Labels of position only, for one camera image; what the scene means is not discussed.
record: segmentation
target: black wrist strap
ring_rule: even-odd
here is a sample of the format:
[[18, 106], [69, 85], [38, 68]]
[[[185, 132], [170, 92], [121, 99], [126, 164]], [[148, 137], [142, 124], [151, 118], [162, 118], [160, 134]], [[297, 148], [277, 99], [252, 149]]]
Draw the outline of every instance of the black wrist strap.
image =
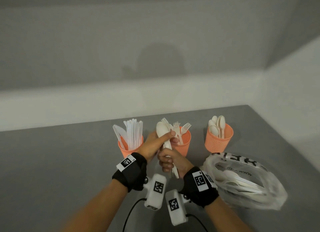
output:
[[216, 185], [205, 171], [193, 167], [184, 176], [184, 186], [179, 192], [186, 195], [192, 202], [199, 206], [211, 204], [219, 196]]
[[128, 188], [141, 191], [147, 176], [147, 160], [139, 153], [128, 155], [117, 165], [118, 170], [112, 176]]

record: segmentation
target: gray countertop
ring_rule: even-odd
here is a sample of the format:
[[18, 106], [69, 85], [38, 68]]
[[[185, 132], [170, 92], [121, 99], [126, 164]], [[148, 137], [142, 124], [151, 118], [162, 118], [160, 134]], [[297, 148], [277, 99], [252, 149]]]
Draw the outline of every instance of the gray countertop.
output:
[[[320, 173], [249, 106], [234, 106], [164, 115], [136, 117], [143, 121], [144, 138], [163, 117], [172, 123], [190, 122], [191, 142], [187, 158], [202, 165], [209, 152], [204, 141], [208, 120], [224, 115], [234, 136], [226, 152], [254, 159], [274, 173], [285, 187], [288, 199], [280, 211], [238, 209], [239, 216], [254, 231], [316, 231], [320, 227]], [[108, 120], [0, 132], [0, 230], [54, 230], [85, 205], [111, 180], [123, 159]], [[162, 174], [157, 160], [147, 173]], [[167, 191], [181, 188], [171, 179]], [[108, 231], [122, 231], [126, 216], [145, 191], [126, 197]], [[214, 226], [202, 208], [188, 204], [187, 211], [198, 216], [209, 231]], [[151, 211], [138, 204], [126, 231], [202, 231], [193, 218], [174, 227], [166, 206]]]

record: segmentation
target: transparent plastic bag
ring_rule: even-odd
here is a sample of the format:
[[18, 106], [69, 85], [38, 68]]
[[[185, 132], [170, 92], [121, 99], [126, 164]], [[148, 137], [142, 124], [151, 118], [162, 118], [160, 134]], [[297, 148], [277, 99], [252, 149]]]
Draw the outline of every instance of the transparent plastic bag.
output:
[[[280, 210], [288, 197], [283, 185], [273, 173], [257, 161], [240, 155], [213, 153], [206, 159], [201, 169], [207, 171], [214, 179], [220, 197], [230, 206]], [[240, 178], [232, 172], [223, 172], [224, 170], [233, 171]], [[223, 181], [226, 178], [225, 174], [235, 176], [236, 182]], [[239, 182], [246, 185], [246, 188], [239, 186]]]

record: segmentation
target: cutlery holder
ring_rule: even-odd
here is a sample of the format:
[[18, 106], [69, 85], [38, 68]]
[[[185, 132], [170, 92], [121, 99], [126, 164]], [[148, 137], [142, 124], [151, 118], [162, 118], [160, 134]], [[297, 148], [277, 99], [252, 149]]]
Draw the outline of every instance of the cutlery holder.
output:
[[209, 127], [207, 130], [207, 136], [205, 138], [205, 147], [210, 153], [222, 153], [226, 146], [228, 145], [231, 137], [233, 136], [233, 129], [226, 124], [224, 129], [224, 136], [225, 138], [218, 138], [214, 136], [210, 131]]
[[139, 147], [141, 147], [141, 145], [143, 144], [143, 137], [142, 137], [142, 138], [141, 138], [141, 139], [142, 139], [141, 145], [140, 145], [138, 148], [136, 148], [136, 149], [134, 149], [134, 150], [126, 150], [126, 149], [128, 149], [128, 145], [127, 145], [126, 141], [125, 141], [122, 137], [120, 137], [120, 138], [121, 138], [121, 142], [122, 142], [122, 144], [123, 144], [123, 146], [124, 146], [125, 149], [123, 149], [123, 148], [121, 147], [119, 141], [118, 141], [118, 146], [119, 146], [120, 151], [122, 152], [122, 155], [123, 155], [124, 158], [126, 158], [129, 154], [132, 154], [132, 153], [136, 152], [137, 149], [138, 149]]
[[173, 149], [176, 149], [179, 153], [181, 153], [182, 156], [186, 157], [189, 149], [189, 144], [191, 141], [191, 133], [189, 130], [187, 130], [187, 132], [182, 135], [182, 141], [183, 141], [183, 145], [171, 143], [171, 147]]

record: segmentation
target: black cable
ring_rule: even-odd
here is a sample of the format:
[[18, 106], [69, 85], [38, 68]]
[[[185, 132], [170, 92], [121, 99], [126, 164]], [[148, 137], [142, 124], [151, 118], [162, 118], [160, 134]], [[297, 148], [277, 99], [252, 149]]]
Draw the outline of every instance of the black cable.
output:
[[206, 229], [206, 227], [203, 225], [203, 223], [200, 221], [200, 219], [198, 219], [196, 216], [194, 216], [193, 214], [186, 214], [186, 217], [194, 217], [196, 220], [199, 221], [199, 223], [202, 225], [202, 227], [205, 229], [206, 232], [208, 232], [208, 230]]
[[127, 219], [126, 219], [126, 220], [125, 220], [125, 222], [124, 222], [124, 226], [123, 226], [123, 230], [122, 230], [122, 232], [125, 232], [125, 227], [126, 227], [126, 224], [127, 224], [128, 218], [129, 218], [130, 213], [132, 212], [132, 210], [133, 210], [134, 206], [135, 206], [135, 205], [137, 205], [137, 203], [138, 203], [138, 202], [140, 202], [140, 201], [146, 201], [146, 200], [147, 200], [146, 198], [141, 198], [141, 199], [139, 199], [138, 201], [136, 201], [136, 203], [132, 206], [132, 208], [131, 208], [131, 210], [130, 210], [130, 212], [129, 212], [128, 216], [127, 216]]

